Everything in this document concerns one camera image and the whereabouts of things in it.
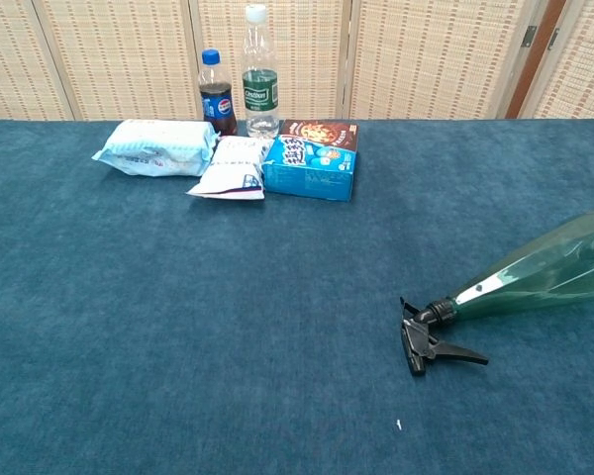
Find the green spray bottle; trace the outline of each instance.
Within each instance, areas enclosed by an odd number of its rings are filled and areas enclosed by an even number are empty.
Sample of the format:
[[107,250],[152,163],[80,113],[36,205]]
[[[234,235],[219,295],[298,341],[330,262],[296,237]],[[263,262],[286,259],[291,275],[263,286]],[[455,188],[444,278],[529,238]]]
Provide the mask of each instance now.
[[413,375],[437,358],[487,364],[430,330],[452,322],[594,299],[594,212],[538,237],[449,294],[419,310],[401,298],[401,337]]

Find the blue bottle cap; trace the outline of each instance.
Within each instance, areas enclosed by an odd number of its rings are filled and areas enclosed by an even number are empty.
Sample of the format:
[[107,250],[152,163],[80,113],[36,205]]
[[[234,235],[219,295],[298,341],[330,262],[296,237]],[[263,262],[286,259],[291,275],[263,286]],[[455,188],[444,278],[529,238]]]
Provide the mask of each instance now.
[[220,62],[220,53],[217,49],[205,49],[202,51],[202,63],[213,66]]

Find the green label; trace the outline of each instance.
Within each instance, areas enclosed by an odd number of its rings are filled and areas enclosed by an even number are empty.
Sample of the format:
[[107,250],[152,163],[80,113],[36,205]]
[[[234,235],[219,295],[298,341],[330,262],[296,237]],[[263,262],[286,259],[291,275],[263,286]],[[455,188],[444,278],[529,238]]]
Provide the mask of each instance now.
[[250,111],[272,111],[277,107],[277,73],[269,69],[243,74],[245,105]]

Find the black spray nozzle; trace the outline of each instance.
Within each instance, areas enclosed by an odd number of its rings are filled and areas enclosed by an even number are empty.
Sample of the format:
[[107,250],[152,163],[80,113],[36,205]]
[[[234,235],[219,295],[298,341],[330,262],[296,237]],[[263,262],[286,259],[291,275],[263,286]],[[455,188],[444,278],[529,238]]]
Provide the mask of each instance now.
[[455,318],[455,311],[449,299],[432,302],[423,310],[408,304],[402,297],[400,303],[403,306],[400,333],[409,369],[414,376],[425,374],[426,360],[433,361],[436,358],[488,363],[488,359],[481,354],[440,341],[429,333],[429,328],[448,324]]

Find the metal hinge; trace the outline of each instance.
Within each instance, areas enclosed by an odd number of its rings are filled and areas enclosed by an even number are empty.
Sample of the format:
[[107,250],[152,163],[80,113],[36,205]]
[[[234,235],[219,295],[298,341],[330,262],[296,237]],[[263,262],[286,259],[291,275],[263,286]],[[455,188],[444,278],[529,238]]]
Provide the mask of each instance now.
[[547,44],[547,50],[550,51],[554,46],[554,42],[556,41],[556,36],[558,35],[558,28],[554,29],[554,33],[550,37],[550,43]]
[[533,40],[535,39],[535,33],[537,32],[536,25],[529,25],[526,29],[526,34],[522,40],[522,48],[530,48]]

